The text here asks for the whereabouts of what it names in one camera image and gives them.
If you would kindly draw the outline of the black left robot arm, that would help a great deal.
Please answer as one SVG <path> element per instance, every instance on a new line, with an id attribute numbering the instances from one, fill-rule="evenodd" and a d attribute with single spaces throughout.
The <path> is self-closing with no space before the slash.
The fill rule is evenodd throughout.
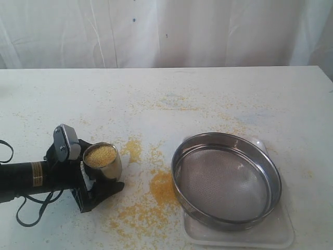
<path id="1" fill-rule="evenodd" d="M 91 143 L 82 139 L 79 143 L 81 152 L 76 160 L 59 162 L 52 145 L 42 161 L 1 164 L 1 202 L 9 202 L 15 197 L 70 190 L 80 212 L 85 213 L 121 192 L 124 183 L 115 179 L 102 178 L 96 180 L 91 189 L 87 188 L 81 162 L 84 150 Z"/>

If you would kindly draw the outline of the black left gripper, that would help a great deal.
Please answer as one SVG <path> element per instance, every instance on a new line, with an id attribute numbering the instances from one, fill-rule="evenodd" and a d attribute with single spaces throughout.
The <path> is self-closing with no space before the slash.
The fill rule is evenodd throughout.
<path id="1" fill-rule="evenodd" d="M 44 159 L 47 167 L 44 169 L 43 187 L 48 191 L 70 190 L 80 212 L 88 212 L 109 197 L 124 189 L 124 182 L 107 180 L 95 182 L 89 190 L 84 181 L 81 163 L 84 152 L 92 145 L 79 139 L 78 159 L 60 162 L 55 147 L 52 145 Z"/>

